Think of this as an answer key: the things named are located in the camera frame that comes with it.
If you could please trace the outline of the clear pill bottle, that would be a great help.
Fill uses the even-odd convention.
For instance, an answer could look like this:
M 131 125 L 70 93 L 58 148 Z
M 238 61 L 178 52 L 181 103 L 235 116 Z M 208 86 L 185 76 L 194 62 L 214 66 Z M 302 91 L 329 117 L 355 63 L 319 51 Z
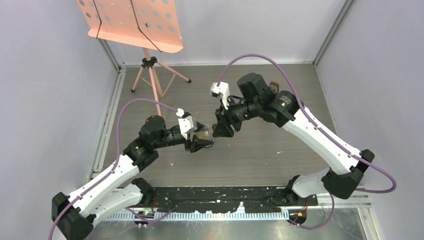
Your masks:
M 201 140 L 213 141 L 213 130 L 210 125 L 205 125 L 194 133 Z

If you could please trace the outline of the blue round pill box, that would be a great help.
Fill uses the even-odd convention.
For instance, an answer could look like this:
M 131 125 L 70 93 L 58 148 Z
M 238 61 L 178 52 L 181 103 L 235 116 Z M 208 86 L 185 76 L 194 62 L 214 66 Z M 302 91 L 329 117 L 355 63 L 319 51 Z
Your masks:
M 214 144 L 214 142 L 215 142 L 215 139 L 213 138 L 210 142 L 209 142 L 209 144 L 208 145 L 205 145 L 204 146 L 204 148 L 210 148 L 210 147 L 212 147 L 213 146 L 213 144 Z

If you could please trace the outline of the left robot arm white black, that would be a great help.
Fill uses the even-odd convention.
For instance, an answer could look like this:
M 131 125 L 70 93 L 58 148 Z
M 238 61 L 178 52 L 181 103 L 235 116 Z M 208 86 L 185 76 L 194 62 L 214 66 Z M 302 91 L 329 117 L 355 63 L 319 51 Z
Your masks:
M 212 128 L 191 115 L 178 119 L 167 128 L 162 116 L 145 121 L 139 136 L 117 159 L 90 182 L 75 191 L 57 193 L 52 198 L 51 218 L 67 240 L 84 240 L 106 217 L 130 206 L 149 207 L 154 202 L 154 188 L 136 175 L 158 157 L 158 149 L 183 145 L 195 153 L 214 143 Z

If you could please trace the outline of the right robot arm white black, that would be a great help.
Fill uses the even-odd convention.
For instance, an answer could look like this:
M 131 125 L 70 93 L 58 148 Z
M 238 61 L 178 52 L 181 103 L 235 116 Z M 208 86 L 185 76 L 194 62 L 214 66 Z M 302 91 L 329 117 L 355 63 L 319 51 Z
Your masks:
M 293 93 L 279 90 L 275 82 L 266 84 L 260 74 L 244 75 L 237 86 L 242 97 L 231 95 L 225 82 L 214 82 L 210 88 L 210 95 L 220 99 L 215 111 L 217 123 L 212 126 L 214 138 L 232 138 L 241 130 L 243 121 L 259 117 L 298 137 L 328 164 L 322 171 L 294 176 L 283 190 L 288 203 L 299 205 L 305 198 L 322 193 L 344 200 L 352 195 L 368 168 L 354 155 L 370 163 L 375 157 L 372 151 L 361 152 L 342 141 Z

